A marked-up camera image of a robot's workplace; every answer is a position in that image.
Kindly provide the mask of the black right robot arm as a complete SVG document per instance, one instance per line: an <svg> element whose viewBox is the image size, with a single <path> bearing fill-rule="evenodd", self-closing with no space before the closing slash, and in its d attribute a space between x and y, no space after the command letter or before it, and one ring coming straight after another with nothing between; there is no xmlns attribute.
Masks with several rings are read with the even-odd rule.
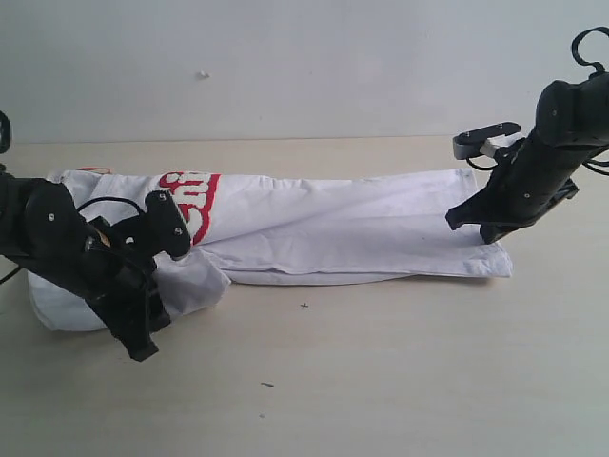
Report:
<svg viewBox="0 0 609 457"><path fill-rule="evenodd" d="M450 209L452 229L477 225L484 243L533 226L578 187L573 173L594 165L608 149L608 75L579 84L555 81L540 95L535 125L526 136L505 122L461 133L453 139L457 159L494 161L486 185Z"/></svg>

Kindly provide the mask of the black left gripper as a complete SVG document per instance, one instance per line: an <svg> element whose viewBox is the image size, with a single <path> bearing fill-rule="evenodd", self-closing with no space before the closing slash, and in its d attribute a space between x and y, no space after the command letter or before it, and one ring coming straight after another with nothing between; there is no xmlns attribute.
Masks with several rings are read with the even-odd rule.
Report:
<svg viewBox="0 0 609 457"><path fill-rule="evenodd" d="M132 216L115 224L102 216L81 216L79 221L89 237L86 272L94 275L86 302L129 358L144 362L159 351L149 333L171 324L153 278L159 252L146 227L147 217Z"/></svg>

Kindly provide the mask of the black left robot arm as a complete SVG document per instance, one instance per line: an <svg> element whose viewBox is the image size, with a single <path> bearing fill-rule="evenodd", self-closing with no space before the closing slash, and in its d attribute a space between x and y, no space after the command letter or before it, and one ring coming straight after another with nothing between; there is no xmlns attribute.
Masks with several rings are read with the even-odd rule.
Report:
<svg viewBox="0 0 609 457"><path fill-rule="evenodd" d="M155 354L151 334L169 324L153 273L164 250L146 212L116 224L87 221L62 184L1 173L1 254L83 299L127 350Z"/></svg>

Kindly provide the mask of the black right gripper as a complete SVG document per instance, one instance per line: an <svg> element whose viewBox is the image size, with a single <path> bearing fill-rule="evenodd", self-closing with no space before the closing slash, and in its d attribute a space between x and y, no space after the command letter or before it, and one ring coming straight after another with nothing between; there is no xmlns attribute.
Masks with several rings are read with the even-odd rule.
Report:
<svg viewBox="0 0 609 457"><path fill-rule="evenodd" d="M452 230L480 225L485 244L498 242L572 199L580 189L568 179L587 158L588 148L550 145L533 129L499 181L450 209L445 220Z"/></svg>

